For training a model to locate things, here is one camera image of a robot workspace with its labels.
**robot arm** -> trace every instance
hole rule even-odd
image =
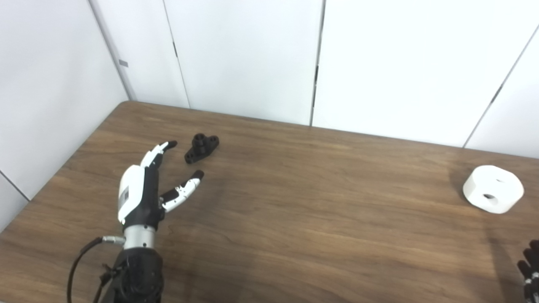
[[[125,243],[110,272],[104,303],[160,302],[164,280],[162,258],[154,247],[155,232],[165,213],[178,207],[195,191],[204,173],[197,170],[180,186],[158,195],[158,169],[163,154],[176,141],[156,145],[140,165],[129,167],[120,182],[118,220]]]

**white wall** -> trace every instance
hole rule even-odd
[[[539,158],[537,32],[466,147]]]
[[[313,126],[462,147],[536,0],[327,0]]]
[[[0,232],[26,206],[27,200],[0,174]]]
[[[90,1],[131,99],[189,107],[163,1]]]
[[[322,0],[165,0],[191,108],[310,120]]]
[[[0,170],[32,198],[127,96],[86,1],[1,1],[0,41]]]

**black mechanical part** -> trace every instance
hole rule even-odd
[[[200,133],[193,137],[191,144],[191,149],[185,154],[185,161],[187,164],[193,164],[211,155],[219,145],[219,137],[206,137],[204,134]]]
[[[113,268],[121,268],[102,303],[160,303],[163,293],[163,259],[153,249],[123,250]]]
[[[147,225],[157,230],[159,221],[164,219],[165,211],[159,207],[159,171],[157,165],[144,169],[144,191],[142,201],[130,212],[123,225],[123,230],[132,225]]]
[[[524,300],[539,303],[539,241],[532,240],[522,254],[526,261],[520,260],[516,265],[524,276]]]

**white robotic hand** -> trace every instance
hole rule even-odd
[[[168,141],[156,145],[148,151],[140,165],[130,166],[123,173],[118,193],[118,221],[125,224],[126,217],[133,212],[154,188],[157,189],[157,170],[163,162],[163,154],[177,145],[176,141]],[[200,184],[204,173],[196,171],[189,180],[183,182],[159,198],[159,207],[164,212],[182,204]]]

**wooden table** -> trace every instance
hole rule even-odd
[[[195,133],[218,149],[186,164]],[[163,302],[519,302],[516,269],[539,238],[539,160],[188,109],[122,103],[0,234],[0,301],[65,302],[96,236],[120,234],[120,177],[155,144],[166,191],[206,176],[157,232]],[[513,171],[508,213],[471,206],[471,170]],[[75,302],[90,302],[119,247],[90,251]]]

